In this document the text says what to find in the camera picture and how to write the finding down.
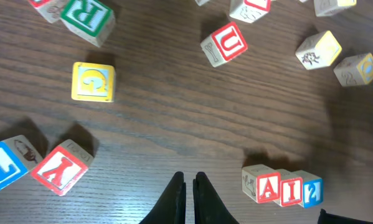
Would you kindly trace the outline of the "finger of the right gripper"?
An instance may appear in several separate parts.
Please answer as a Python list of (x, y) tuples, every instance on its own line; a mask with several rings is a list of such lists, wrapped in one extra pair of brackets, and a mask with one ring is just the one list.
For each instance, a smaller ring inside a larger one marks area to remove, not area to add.
[(373, 222), (333, 215), (328, 213), (326, 210), (321, 209), (318, 224), (373, 224)]

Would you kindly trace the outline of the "red A block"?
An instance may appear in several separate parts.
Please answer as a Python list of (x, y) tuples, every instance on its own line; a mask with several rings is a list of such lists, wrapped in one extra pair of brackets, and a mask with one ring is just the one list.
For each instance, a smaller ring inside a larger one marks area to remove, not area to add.
[(280, 173), (263, 164), (242, 168), (242, 191), (256, 203), (280, 198)]

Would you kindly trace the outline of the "blue 2 block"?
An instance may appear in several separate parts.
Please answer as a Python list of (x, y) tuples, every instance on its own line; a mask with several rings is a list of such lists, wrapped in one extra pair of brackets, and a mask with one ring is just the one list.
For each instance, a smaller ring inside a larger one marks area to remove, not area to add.
[(303, 208), (317, 206), (323, 202), (323, 180), (317, 175), (304, 170), (294, 171), (303, 179), (303, 197), (300, 205)]

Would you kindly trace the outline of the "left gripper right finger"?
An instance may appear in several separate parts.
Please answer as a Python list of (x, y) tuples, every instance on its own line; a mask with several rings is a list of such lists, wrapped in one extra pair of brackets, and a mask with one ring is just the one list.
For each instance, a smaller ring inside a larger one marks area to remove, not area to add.
[(193, 180), (195, 224), (238, 224), (204, 172)]

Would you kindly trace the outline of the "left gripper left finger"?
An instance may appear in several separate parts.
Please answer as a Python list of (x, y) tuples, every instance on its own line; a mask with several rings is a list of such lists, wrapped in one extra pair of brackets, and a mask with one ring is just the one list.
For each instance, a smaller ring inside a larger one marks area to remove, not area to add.
[(186, 183), (184, 174), (178, 171), (140, 224), (185, 224), (185, 218)]

